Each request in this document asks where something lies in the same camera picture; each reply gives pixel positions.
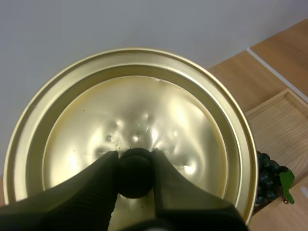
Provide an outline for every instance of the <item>grapes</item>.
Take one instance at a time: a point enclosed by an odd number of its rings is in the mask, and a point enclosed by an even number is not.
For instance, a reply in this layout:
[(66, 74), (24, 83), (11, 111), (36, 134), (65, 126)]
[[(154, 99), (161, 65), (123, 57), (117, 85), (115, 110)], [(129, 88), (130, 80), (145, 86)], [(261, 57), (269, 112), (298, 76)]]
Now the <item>grapes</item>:
[(280, 166), (280, 172), (279, 173), (287, 172), (288, 170), (289, 169), (286, 166)]
[(267, 155), (266, 153), (261, 153), (261, 157), (262, 157), (262, 159), (268, 159), (268, 160), (270, 160), (270, 156)]
[(273, 201), (275, 200), (276, 198), (278, 198), (278, 194), (275, 190), (273, 189), (267, 189), (265, 191), (265, 197), (266, 199), (270, 200), (270, 201)]
[(262, 167), (266, 170), (271, 170), (271, 161), (269, 159), (263, 159)]
[(266, 184), (270, 180), (270, 173), (266, 170), (261, 170), (259, 174), (259, 183)]
[(281, 187), (280, 177), (275, 175), (273, 178), (273, 182), (275, 186)]
[(259, 167), (259, 185), (255, 203), (266, 205), (268, 202), (275, 200), (282, 190), (279, 174), (287, 172), (286, 166), (280, 166), (276, 161), (271, 160), (266, 153), (257, 151)]
[(273, 174), (279, 174), (280, 173), (280, 165), (274, 160), (270, 161), (270, 169), (271, 169), (271, 172)]
[(262, 204), (264, 204), (264, 203), (265, 203), (265, 197), (262, 196), (262, 195), (257, 196), (257, 198), (256, 198), (256, 204), (262, 205)]
[(261, 185), (258, 186), (258, 196), (263, 194), (263, 188), (261, 187)]
[(268, 189), (274, 186), (274, 180), (272, 176), (270, 176), (269, 180), (265, 182), (265, 185)]

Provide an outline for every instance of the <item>black knob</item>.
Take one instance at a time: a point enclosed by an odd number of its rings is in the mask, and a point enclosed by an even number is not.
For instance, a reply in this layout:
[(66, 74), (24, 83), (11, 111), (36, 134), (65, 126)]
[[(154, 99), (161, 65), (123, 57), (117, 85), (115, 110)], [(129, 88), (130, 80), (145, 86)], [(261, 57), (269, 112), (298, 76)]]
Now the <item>black knob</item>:
[(145, 196), (154, 185), (152, 153), (143, 148), (126, 151), (115, 173), (118, 192), (128, 198)]

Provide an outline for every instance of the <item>white wall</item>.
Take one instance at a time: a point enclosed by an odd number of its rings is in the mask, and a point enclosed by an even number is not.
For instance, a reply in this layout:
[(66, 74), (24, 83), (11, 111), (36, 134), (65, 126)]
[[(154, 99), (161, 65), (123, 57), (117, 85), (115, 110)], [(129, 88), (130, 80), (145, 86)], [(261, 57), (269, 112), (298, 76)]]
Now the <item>white wall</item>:
[(217, 64), (307, 17), (307, 0), (0, 0), (0, 174), (36, 91), (101, 50), (149, 46)]

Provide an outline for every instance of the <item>gold can lid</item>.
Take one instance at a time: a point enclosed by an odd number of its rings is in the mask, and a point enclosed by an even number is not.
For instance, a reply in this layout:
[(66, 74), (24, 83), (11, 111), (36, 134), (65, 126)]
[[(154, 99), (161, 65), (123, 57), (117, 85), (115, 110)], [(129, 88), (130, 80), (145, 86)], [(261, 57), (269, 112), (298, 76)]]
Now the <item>gold can lid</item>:
[[(162, 150), (185, 178), (232, 202), (248, 223), (257, 159), (241, 109), (202, 67), (146, 48), (95, 54), (35, 95), (8, 147), (6, 203), (64, 182), (107, 151), (135, 147)], [(152, 194), (119, 195), (109, 228), (153, 216)]]

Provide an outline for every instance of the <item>can rim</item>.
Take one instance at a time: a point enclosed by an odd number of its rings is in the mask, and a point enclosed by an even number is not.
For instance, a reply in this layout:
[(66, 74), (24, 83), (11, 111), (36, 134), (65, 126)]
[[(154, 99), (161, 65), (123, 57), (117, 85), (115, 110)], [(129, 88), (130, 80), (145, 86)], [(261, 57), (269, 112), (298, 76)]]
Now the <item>can rim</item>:
[[(212, 82), (214, 82), (214, 84), (221, 90), (221, 92), (224, 94), (224, 96), (230, 101), (230, 103), (232, 104), (232, 108), (235, 110), (238, 119), (240, 120), (240, 122), (243, 124), (243, 130), (245, 132), (246, 138), (247, 138), (247, 145), (249, 147), (249, 151), (250, 151), (250, 158), (252, 160), (251, 163), (251, 167), (255, 168), (255, 183), (251, 185), (251, 187), (253, 189), (257, 188), (257, 155), (256, 155), (256, 148), (255, 148), (255, 143), (254, 143), (254, 138), (251, 132), (251, 129), (248, 125), (248, 122), (244, 116), (244, 113), (242, 112), (242, 110), (240, 109), (238, 103), (236, 102), (236, 100), (233, 98), (233, 96), (231, 95), (231, 93), (226, 89), (225, 86), (222, 85), (222, 83), (219, 82), (218, 79), (216, 79), (216, 77), (211, 74), (209, 71), (205, 70), (203, 67), (201, 67), (200, 65), (196, 64), (195, 62), (184, 58), (180, 55), (177, 54), (173, 54), (171, 52), (168, 51), (162, 51), (162, 50), (158, 50), (158, 49), (152, 49), (152, 48), (146, 48), (146, 47), (125, 47), (125, 48), (116, 48), (116, 49), (111, 49), (111, 50), (106, 50), (106, 51), (102, 51), (102, 52), (98, 52), (95, 53), (93, 55), (90, 55), (88, 57), (85, 57), (77, 62), (72, 63), (71, 65), (69, 65), (67, 68), (65, 68), (64, 70), (62, 70), (61, 72), (59, 72), (58, 74), (56, 74), (54, 77), (52, 77), (49, 81), (47, 81), (40, 89), (39, 91), (32, 97), (32, 99), (30, 100), (30, 102), (27, 104), (26, 108), (24, 109), (24, 111), (22, 112), (20, 118), (18, 119), (18, 122), (16, 123), (16, 126), (12, 132), (10, 141), (9, 141), (9, 145), (8, 145), (8, 149), (6, 152), (6, 158), (5, 158), (5, 164), (4, 164), (4, 176), (3, 176), (3, 188), (4, 188), (4, 199), (5, 199), (5, 203), (8, 204), (9, 201), (9, 195), (8, 195), (8, 181), (9, 181), (9, 168), (10, 165), (12, 165), (13, 161), (12, 158), (15, 158), (14, 156), (12, 156), (12, 151), (13, 151), (13, 147), (15, 145), (16, 142), (18, 142), (19, 140), (19, 133), (21, 132), (21, 130), (23, 129), (23, 123), (25, 123), (25, 121), (28, 119), (27, 113), (31, 112), (31, 108), (33, 108), (33, 104), (35, 102), (35, 100), (39, 99), (41, 94), (44, 94), (44, 91), (47, 90), (48, 87), (50, 87), (50, 85), (53, 84), (53, 82), (55, 82), (56, 80), (60, 79), (63, 74), (81, 64), (83, 64), (84, 62), (87, 62), (91, 59), (94, 59), (98, 56), (102, 56), (102, 55), (106, 55), (106, 54), (111, 54), (111, 53), (117, 53), (117, 52), (132, 52), (132, 51), (143, 51), (143, 52), (150, 52), (150, 53), (156, 53), (159, 55), (164, 55), (164, 56), (168, 56), (171, 57), (173, 59), (176, 59), (182, 63), (185, 63), (187, 65), (189, 65), (190, 67), (198, 70), (199, 72), (203, 73), (205, 76), (207, 76), (208, 78), (211, 79)], [(249, 204), (250, 209), (248, 211), (245, 212), (245, 222), (246, 224), (249, 223), (252, 212), (253, 212), (253, 208), (254, 208), (254, 200), (256, 197), (256, 191), (254, 190), (253, 193), (251, 195), (249, 195)]]

